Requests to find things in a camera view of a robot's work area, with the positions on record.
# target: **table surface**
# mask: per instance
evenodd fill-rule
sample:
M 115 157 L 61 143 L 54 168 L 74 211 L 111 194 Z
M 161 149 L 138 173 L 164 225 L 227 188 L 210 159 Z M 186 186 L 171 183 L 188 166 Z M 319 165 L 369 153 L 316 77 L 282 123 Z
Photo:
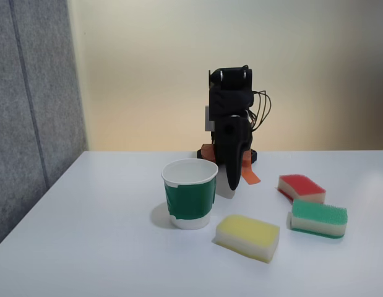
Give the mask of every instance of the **table surface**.
M 383 296 L 383 151 L 262 152 L 261 183 L 218 174 L 210 223 L 176 229 L 160 171 L 191 152 L 85 152 L 0 245 L 0 297 Z M 348 209 L 342 239 L 291 231 L 280 174 Z M 234 213 L 280 226 L 270 264 L 212 243 Z

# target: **wire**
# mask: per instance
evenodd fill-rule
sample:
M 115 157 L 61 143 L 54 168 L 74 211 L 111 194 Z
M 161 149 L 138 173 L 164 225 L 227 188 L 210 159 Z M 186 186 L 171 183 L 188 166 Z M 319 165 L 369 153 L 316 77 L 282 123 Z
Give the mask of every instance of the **wire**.
M 259 96 L 259 109 L 257 110 L 257 114 L 254 114 L 251 110 L 247 110 L 247 113 L 252 121 L 251 123 L 251 126 L 252 126 L 252 132 L 256 131 L 260 126 L 261 124 L 265 121 L 265 119 L 267 118 L 267 116 L 270 114 L 271 112 L 271 107 L 272 107 L 272 102 L 271 102 L 271 98 L 267 95 L 267 92 L 266 91 L 260 91 L 260 92 L 257 92 L 257 91 L 253 91 L 253 95 L 258 95 Z M 262 115 L 261 115 L 261 119 L 260 119 L 260 123 L 257 125 L 257 127 L 255 128 L 256 124 L 257 124 L 257 120 L 259 118 L 259 114 L 260 114 L 260 109 L 261 109 L 261 96 L 264 96 L 264 108 L 263 108 L 263 112 L 262 112 Z M 270 103 L 270 106 L 268 108 L 268 111 L 267 111 L 267 114 L 265 113 L 265 109 L 267 107 L 267 100 L 269 101 Z

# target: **gray fabric panel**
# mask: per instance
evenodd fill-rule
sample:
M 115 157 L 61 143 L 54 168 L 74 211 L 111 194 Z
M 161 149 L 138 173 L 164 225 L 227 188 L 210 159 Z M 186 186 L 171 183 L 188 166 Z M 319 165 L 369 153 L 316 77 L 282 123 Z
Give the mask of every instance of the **gray fabric panel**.
M 8 0 L 0 0 L 0 242 L 45 193 Z
M 49 186 L 86 149 L 66 0 L 14 0 Z

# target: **cup rim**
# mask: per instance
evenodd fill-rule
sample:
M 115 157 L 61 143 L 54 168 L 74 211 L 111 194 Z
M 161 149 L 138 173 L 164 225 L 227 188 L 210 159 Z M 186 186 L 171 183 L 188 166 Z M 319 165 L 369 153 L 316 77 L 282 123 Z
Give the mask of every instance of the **cup rim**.
M 216 170 L 215 170 L 215 172 L 214 172 L 211 176 L 209 176 L 208 178 L 205 178 L 205 179 L 202 179 L 202 180 L 199 180 L 199 181 L 189 181 L 189 182 L 185 182 L 185 183 L 178 183 L 178 182 L 176 182 L 176 181 L 171 181 L 171 180 L 169 180 L 169 179 L 167 179 L 167 178 L 164 177 L 164 171 L 165 171 L 165 169 L 166 169 L 168 166 L 170 166 L 170 165 L 172 165 L 172 164 L 174 164 L 174 163 L 180 163 L 180 162 L 182 162 L 182 161 L 188 161 L 188 160 L 195 160 L 195 161 L 197 161 L 197 162 L 202 162 L 202 163 L 206 163 L 206 164 L 208 164 L 208 163 L 214 164 Z M 193 184 L 205 184 L 205 183 L 211 181 L 211 180 L 217 175 L 217 173 L 218 173 L 218 166 L 217 166 L 217 164 L 214 163 L 214 162 L 211 162 L 211 161 L 208 161 L 208 160 L 205 160 L 205 159 L 199 159 L 199 158 L 184 158 L 184 159 L 179 159 L 179 160 L 172 161 L 172 162 L 166 164 L 166 165 L 164 166 L 164 168 L 162 168 L 162 170 L 161 170 L 161 177 L 162 177 L 162 179 L 163 179 L 166 183 L 169 183 L 169 184 L 177 184 L 177 185 L 181 185 L 181 186 L 189 186 L 189 185 L 193 185 Z

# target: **white paper cup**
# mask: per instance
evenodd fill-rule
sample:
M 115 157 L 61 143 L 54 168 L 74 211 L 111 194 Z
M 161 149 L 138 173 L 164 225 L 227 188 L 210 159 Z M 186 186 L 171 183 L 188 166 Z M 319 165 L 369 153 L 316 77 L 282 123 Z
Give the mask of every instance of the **white paper cup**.
M 204 159 L 182 159 L 161 172 L 172 223 L 180 229 L 206 226 L 215 202 L 218 167 Z

